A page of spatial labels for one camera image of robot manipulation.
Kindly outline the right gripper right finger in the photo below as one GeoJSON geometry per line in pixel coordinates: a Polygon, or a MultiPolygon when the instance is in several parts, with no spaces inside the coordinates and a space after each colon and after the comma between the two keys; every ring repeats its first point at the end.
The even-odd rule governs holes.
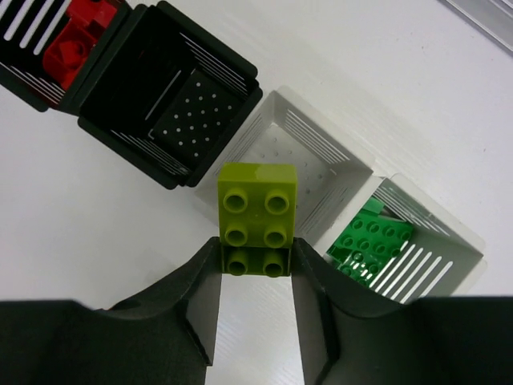
{"type": "Polygon", "coordinates": [[[403,305],[334,269],[301,238],[291,258],[305,383],[511,383],[511,298],[403,305]]]}

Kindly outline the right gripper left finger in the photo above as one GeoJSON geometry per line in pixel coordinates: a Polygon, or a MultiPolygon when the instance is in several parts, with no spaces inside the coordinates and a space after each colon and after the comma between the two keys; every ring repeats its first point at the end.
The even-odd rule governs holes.
{"type": "Polygon", "coordinates": [[[4,384],[202,384],[220,308],[220,240],[108,310],[74,300],[1,304],[4,384]]]}

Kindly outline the dark green lego brick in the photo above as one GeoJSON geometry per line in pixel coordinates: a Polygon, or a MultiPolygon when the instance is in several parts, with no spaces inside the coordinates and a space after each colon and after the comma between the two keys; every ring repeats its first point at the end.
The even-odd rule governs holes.
{"type": "Polygon", "coordinates": [[[372,255],[352,253],[343,262],[338,262],[336,269],[357,283],[370,287],[385,265],[385,262],[372,255]]]}

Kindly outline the green 2x3 lego brick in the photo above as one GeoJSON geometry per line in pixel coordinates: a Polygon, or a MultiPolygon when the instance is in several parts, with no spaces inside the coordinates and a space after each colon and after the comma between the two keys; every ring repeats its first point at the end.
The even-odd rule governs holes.
{"type": "Polygon", "coordinates": [[[409,222],[360,213],[329,247],[328,254],[338,261],[350,252],[385,259],[397,257],[413,232],[409,222]]]}

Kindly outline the lime lego brick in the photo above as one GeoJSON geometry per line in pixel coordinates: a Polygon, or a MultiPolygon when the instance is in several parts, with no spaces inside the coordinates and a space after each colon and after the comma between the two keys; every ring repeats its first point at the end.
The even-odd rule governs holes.
{"type": "Polygon", "coordinates": [[[217,200],[225,274],[290,275],[297,194],[297,168],[292,164],[222,166],[217,200]]]}

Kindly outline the red small lego brick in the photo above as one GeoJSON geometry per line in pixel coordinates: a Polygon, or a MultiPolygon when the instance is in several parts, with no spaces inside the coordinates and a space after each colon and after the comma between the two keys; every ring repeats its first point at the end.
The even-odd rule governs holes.
{"type": "Polygon", "coordinates": [[[121,1],[72,0],[68,22],[45,50],[44,71],[67,90],[120,8],[121,1]]]}

